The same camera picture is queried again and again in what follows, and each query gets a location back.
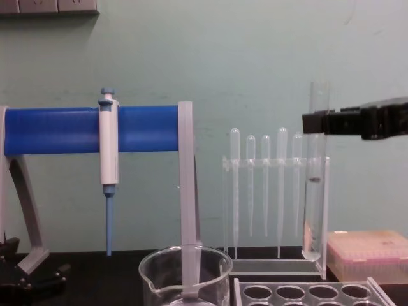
black clamp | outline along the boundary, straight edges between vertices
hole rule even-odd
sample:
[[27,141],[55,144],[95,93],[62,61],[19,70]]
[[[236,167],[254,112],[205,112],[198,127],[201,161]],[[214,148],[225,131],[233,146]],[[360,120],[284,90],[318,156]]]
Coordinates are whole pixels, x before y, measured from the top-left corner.
[[50,277],[34,280],[12,260],[19,241],[11,238],[0,244],[0,304],[30,305],[61,295],[71,266],[63,265]]
[[393,98],[360,107],[309,113],[302,116],[305,134],[361,135],[380,140],[408,135],[408,98]]

glass test tube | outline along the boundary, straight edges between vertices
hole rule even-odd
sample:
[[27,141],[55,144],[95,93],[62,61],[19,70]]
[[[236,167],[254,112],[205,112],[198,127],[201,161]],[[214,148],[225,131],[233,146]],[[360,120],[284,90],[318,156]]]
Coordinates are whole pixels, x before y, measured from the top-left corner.
[[[328,112],[329,83],[312,82],[309,113]],[[303,257],[316,261],[322,255],[324,170],[326,135],[307,135],[305,214],[303,220]]]

micropipette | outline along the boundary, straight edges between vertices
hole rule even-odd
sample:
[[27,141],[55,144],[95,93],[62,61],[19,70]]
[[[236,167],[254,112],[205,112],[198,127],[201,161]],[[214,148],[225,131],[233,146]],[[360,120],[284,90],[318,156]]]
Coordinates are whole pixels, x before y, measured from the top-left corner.
[[232,129],[230,134],[230,154],[232,162],[232,189],[233,189],[233,239],[234,239],[234,258],[237,258],[238,235],[239,235],[239,176],[238,170],[240,165],[240,131]]
[[102,88],[104,99],[99,103],[99,155],[101,183],[106,203],[106,254],[112,254],[113,196],[118,183],[118,102],[112,98],[112,88]]
[[279,160],[279,177],[278,177],[278,258],[281,257],[281,244],[283,235],[283,218],[284,218],[284,193],[285,193],[285,161],[286,149],[288,146],[288,131],[281,127],[278,131],[277,158]]
[[263,224],[265,236],[268,236],[268,202],[269,202],[269,160],[270,160],[270,137],[262,136],[261,158],[263,160]]
[[300,206],[300,159],[302,158],[302,134],[296,133],[292,139],[293,158],[293,221],[295,224],[295,235],[298,236],[298,219]]
[[255,136],[249,135],[247,137],[249,236],[252,236],[252,220],[254,219],[254,160]]

test tube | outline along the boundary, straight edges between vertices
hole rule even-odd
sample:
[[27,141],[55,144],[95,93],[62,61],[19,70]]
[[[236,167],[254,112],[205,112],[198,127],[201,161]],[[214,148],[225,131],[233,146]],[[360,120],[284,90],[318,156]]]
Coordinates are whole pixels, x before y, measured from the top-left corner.
[[292,139],[293,158],[293,223],[295,236],[298,236],[299,206],[300,206],[300,159],[302,158],[302,134],[296,133]]
[[268,236],[268,202],[269,202],[269,162],[270,162],[270,137],[262,136],[261,158],[263,160],[263,224],[265,236]]
[[286,151],[288,147],[288,131],[281,127],[278,130],[277,154],[279,162],[278,167],[278,222],[277,222],[277,238],[278,238],[278,258],[281,258],[281,245],[283,235],[283,218],[284,218],[284,194],[285,194],[285,163]]
[[[328,82],[312,82],[309,113],[328,112]],[[324,171],[326,135],[307,135],[305,213],[303,220],[303,257],[316,261],[322,254]]]
[[254,219],[254,161],[255,136],[249,135],[247,137],[249,236],[252,236],[252,222]]
[[233,193],[233,240],[234,240],[234,258],[237,258],[238,236],[239,236],[239,176],[240,165],[240,131],[232,129],[230,134],[230,154],[232,162],[232,193]]

pipette tip box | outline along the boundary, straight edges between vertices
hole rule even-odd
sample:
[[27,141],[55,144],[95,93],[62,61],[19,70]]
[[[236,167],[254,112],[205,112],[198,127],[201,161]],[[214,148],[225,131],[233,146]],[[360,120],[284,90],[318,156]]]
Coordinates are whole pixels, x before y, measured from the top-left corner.
[[391,230],[331,232],[328,267],[342,282],[408,283],[408,239]]

